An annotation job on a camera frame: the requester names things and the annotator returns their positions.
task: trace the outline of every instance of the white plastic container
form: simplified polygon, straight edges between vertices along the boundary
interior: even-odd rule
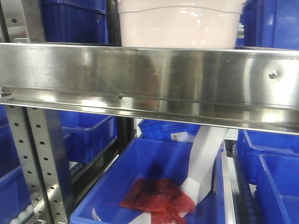
[[[124,47],[233,49],[245,0],[118,0]]]

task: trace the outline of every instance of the white roller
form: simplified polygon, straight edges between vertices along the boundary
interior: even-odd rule
[[[11,220],[11,222],[9,224],[21,224],[22,221],[19,220],[18,218],[14,218],[13,220]]]
[[[18,219],[21,220],[21,221],[24,221],[26,218],[28,218],[28,216],[30,215],[29,212],[27,211],[22,211],[19,216],[18,216]]]
[[[29,213],[32,213],[33,212],[33,206],[30,204],[27,206],[26,208],[26,211],[29,212]]]

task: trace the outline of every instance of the red plastic bag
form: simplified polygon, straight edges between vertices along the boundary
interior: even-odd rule
[[[195,211],[192,199],[170,179],[137,179],[121,207],[151,213],[151,224],[186,224],[178,214]]]
[[[170,179],[140,178],[121,202],[121,207],[149,213],[166,212],[176,190],[177,186]]]

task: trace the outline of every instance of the storage bin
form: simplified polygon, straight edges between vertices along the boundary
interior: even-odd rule
[[[0,178],[0,223],[9,224],[31,203],[21,167]]]
[[[158,120],[142,120],[138,126],[146,139],[184,142],[193,142],[200,127],[200,125]]]
[[[119,0],[124,47],[233,49],[245,0]]]
[[[0,126],[7,125],[8,119],[4,105],[0,105]]]
[[[9,125],[0,127],[0,177],[20,165]]]
[[[299,49],[299,1],[249,0],[244,7],[245,45]]]
[[[237,150],[246,179],[256,184],[261,167],[259,155],[299,156],[299,136],[239,130]]]
[[[89,163],[117,136],[116,120],[113,116],[60,112],[66,151],[70,161]]]
[[[299,158],[261,155],[256,199],[264,224],[299,223]]]
[[[108,43],[105,0],[39,0],[48,42]]]
[[[183,142],[134,139],[71,215],[71,224],[128,224],[141,214],[120,207],[135,180],[171,178],[180,186],[187,177],[191,147],[190,143]],[[188,224],[225,223],[220,153],[213,177],[212,191],[197,205],[196,212],[185,216]],[[93,220],[93,208],[102,222]]]

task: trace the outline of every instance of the perforated metal upright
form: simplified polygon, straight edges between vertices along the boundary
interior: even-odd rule
[[[38,0],[1,0],[1,8],[4,42],[45,42]],[[36,220],[67,224],[74,199],[58,111],[6,109]]]

